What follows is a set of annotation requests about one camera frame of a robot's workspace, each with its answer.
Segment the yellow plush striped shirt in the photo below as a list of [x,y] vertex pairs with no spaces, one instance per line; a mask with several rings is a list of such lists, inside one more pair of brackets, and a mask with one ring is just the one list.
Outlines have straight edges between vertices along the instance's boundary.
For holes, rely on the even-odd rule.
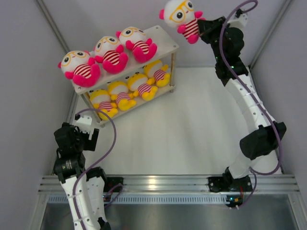
[[111,96],[111,100],[116,103],[121,111],[127,111],[137,104],[127,84],[122,81],[109,82],[107,91]]

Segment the pink plush with yellow glasses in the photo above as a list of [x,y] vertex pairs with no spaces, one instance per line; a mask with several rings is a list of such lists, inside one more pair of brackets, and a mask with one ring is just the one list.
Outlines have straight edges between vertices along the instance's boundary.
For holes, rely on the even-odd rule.
[[152,59],[158,49],[156,43],[137,27],[130,26],[122,31],[116,31],[116,37],[126,49],[132,52],[134,59],[139,63]]

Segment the yellow plush with black eyes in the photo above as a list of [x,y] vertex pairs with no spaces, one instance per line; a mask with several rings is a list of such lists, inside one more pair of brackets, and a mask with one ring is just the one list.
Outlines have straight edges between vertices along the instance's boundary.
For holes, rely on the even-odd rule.
[[145,101],[150,101],[155,97],[158,87],[154,86],[154,83],[155,80],[153,78],[149,79],[142,73],[135,73],[127,80],[128,89],[132,92],[133,96],[139,96]]

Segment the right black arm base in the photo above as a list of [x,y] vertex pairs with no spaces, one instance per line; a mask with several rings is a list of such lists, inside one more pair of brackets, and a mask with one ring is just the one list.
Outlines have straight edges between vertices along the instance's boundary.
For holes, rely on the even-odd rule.
[[253,190],[251,180],[248,176],[233,179],[228,176],[213,176],[208,178],[210,192],[251,192]]

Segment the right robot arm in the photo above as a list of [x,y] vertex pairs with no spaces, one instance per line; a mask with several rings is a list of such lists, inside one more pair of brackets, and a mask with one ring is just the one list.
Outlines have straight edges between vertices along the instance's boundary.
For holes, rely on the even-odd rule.
[[210,44],[215,71],[223,86],[233,96],[248,127],[248,135],[240,142],[241,153],[221,176],[209,178],[213,192],[251,191],[249,170],[261,158],[275,152],[286,132],[283,122],[276,122],[258,97],[251,77],[241,58],[244,34],[238,20],[226,22],[225,17],[213,21],[198,20],[200,38]]

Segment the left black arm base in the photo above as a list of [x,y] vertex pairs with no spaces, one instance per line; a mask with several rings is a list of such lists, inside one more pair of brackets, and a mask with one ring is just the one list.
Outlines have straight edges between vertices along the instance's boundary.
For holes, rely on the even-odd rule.
[[123,177],[107,177],[106,184],[104,186],[104,193],[119,192],[121,190],[121,185],[123,185]]

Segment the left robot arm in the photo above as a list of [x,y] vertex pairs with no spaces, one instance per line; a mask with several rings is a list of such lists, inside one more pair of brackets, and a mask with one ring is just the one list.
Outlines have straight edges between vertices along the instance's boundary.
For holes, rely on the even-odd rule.
[[86,169],[83,154],[95,150],[98,134],[98,129],[90,135],[66,122],[54,132],[58,148],[53,170],[66,194],[76,230],[111,228],[102,198],[108,179],[101,167]]

